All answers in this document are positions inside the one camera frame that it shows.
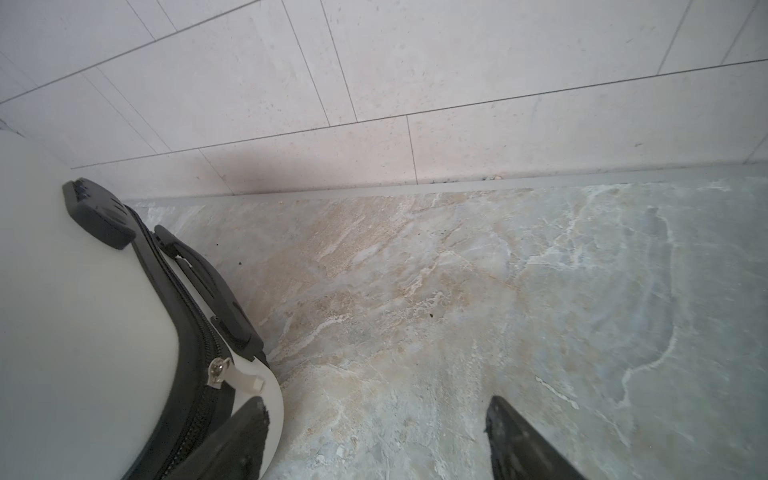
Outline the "black and white suitcase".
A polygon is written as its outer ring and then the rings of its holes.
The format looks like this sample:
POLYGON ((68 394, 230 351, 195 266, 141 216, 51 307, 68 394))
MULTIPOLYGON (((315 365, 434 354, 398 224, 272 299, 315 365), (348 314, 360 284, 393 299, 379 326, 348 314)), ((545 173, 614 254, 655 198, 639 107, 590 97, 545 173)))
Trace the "black and white suitcase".
POLYGON ((264 343, 214 266, 1 134, 1 475, 168 479, 246 401, 284 424, 264 343))

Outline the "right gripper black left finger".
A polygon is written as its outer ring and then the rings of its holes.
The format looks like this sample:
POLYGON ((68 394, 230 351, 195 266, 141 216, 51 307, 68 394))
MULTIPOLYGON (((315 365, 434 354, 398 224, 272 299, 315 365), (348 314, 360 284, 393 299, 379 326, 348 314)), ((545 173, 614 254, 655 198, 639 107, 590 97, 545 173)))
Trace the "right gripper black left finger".
POLYGON ((168 479, 259 479, 269 426, 270 417, 263 399, 249 399, 174 469, 168 479))

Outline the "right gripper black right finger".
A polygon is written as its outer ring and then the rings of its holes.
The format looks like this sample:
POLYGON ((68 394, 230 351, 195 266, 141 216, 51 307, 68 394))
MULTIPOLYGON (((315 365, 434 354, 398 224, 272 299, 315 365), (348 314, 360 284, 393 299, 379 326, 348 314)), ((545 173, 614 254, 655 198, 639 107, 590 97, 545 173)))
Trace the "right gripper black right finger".
POLYGON ((502 396, 486 411, 493 478, 584 480, 585 477, 502 396))

